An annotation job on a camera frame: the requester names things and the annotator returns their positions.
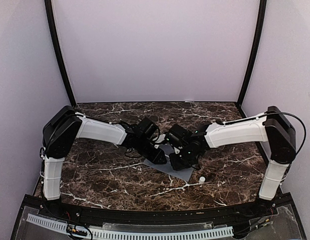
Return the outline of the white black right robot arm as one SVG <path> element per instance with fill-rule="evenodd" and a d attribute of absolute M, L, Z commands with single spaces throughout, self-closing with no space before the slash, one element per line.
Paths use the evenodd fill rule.
<path fill-rule="evenodd" d="M 165 135 L 164 142 L 174 148 L 169 155 L 174 170 L 191 168 L 198 158 L 210 149 L 248 142 L 267 142 L 271 151 L 269 163 L 259 188 L 259 199 L 250 205 L 250 213 L 262 216 L 269 209 L 280 183 L 301 150 L 296 146 L 296 131 L 287 117 L 299 118 L 282 112 L 276 106 L 266 112 L 233 121 L 216 121 L 191 132 L 175 124 Z"/>

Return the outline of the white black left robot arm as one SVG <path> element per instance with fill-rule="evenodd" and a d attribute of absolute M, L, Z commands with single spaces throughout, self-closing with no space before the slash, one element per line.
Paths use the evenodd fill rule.
<path fill-rule="evenodd" d="M 62 167 L 76 139 L 92 139 L 135 150 L 155 165 L 167 163 L 165 153 L 159 148 L 159 127 L 144 118 L 138 124 L 105 122 L 76 112 L 73 107 L 63 107 L 43 128 L 43 146 L 40 150 L 45 209 L 54 218 L 65 214 L 65 206 L 57 200 L 61 196 Z"/>

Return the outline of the blue-grey envelope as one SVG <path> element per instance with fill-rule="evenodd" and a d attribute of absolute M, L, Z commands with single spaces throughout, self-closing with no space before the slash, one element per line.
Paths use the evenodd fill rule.
<path fill-rule="evenodd" d="M 145 159 L 143 161 L 143 164 L 148 166 L 148 167 L 151 167 L 155 170 L 158 170 L 162 173 L 165 173 L 165 174 L 173 176 L 173 177 L 177 177 L 179 179 L 182 179 L 182 180 L 188 182 L 190 180 L 190 177 L 191 177 L 194 169 L 193 168 L 186 168 L 186 169 L 182 169 L 179 171 L 174 170 L 171 166 L 170 159 L 169 159 L 169 154 L 174 153 L 172 146 L 161 145 L 159 148 L 164 151 L 166 159 L 167 159 L 167 163 L 166 164 L 154 164 L 154 163 L 150 162 L 149 160 Z"/>

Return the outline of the white glue stick cap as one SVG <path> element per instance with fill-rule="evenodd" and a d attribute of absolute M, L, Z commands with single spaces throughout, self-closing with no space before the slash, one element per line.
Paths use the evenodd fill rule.
<path fill-rule="evenodd" d="M 205 177 L 201 176 L 201 177 L 199 178 L 198 182 L 199 182 L 200 184 L 205 183 Z"/>

